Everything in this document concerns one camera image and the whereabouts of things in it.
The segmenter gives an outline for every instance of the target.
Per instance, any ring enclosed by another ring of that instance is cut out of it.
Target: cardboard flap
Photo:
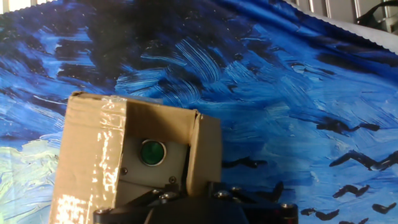
[[[81,95],[68,101],[49,223],[92,223],[115,203],[126,99]]]
[[[220,121],[199,114],[193,129],[188,165],[189,196],[203,195],[207,182],[221,180],[222,148]]]

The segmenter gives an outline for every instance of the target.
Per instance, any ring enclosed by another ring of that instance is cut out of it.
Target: blue painted fabric
[[[220,118],[225,161],[266,161],[223,180],[282,181],[301,223],[398,222],[398,56],[362,37],[280,0],[64,0],[0,40],[0,223],[47,223],[77,90]]]

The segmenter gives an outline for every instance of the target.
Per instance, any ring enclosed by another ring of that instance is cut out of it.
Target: white fabric edge
[[[288,3],[290,5],[292,5],[294,8],[298,9],[299,11],[301,11],[311,17],[315,17],[324,22],[327,22],[329,24],[337,26],[345,31],[354,33],[358,36],[368,39],[371,42],[374,42],[377,45],[380,45],[380,46],[384,47],[385,49],[390,50],[391,52],[398,55],[398,35],[390,34],[388,32],[384,32],[381,30],[376,30],[376,29],[372,29],[372,28],[368,28],[368,27],[364,27],[364,26],[359,26],[357,24],[337,21],[335,19],[330,19],[329,17],[317,15],[313,12],[308,12],[308,11],[304,12],[299,7],[297,7],[295,4],[292,4],[290,2],[288,2]]]

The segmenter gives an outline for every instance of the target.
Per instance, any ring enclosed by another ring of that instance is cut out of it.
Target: bolt
[[[294,207],[294,204],[282,203],[280,206],[281,206],[282,208],[293,208],[293,207]]]
[[[231,196],[231,194],[226,190],[220,190],[219,192],[215,193],[214,196],[216,198],[226,198]]]
[[[167,192],[167,193],[162,194],[159,198],[160,199],[173,199],[176,196],[177,196],[177,194],[174,192]]]
[[[237,191],[240,191],[240,190],[242,190],[242,188],[240,188],[240,187],[232,187],[232,191],[237,192]]]
[[[171,176],[171,177],[169,178],[170,184],[174,184],[174,183],[176,183],[176,181],[177,181],[177,178],[174,177],[174,176]]]
[[[104,213],[109,212],[110,210],[111,210],[110,208],[99,208],[99,209],[95,210],[95,213],[104,214]]]
[[[128,172],[128,170],[127,170],[127,168],[125,168],[125,167],[122,167],[122,169],[120,170],[120,174],[121,174],[121,175],[126,175],[127,172]]]

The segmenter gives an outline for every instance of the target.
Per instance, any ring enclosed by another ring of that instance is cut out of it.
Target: cardboard box
[[[115,207],[123,145],[129,137],[189,146],[189,196],[205,193],[208,181],[221,179],[218,119],[196,110],[75,92],[65,115],[50,224],[92,223],[96,209]]]

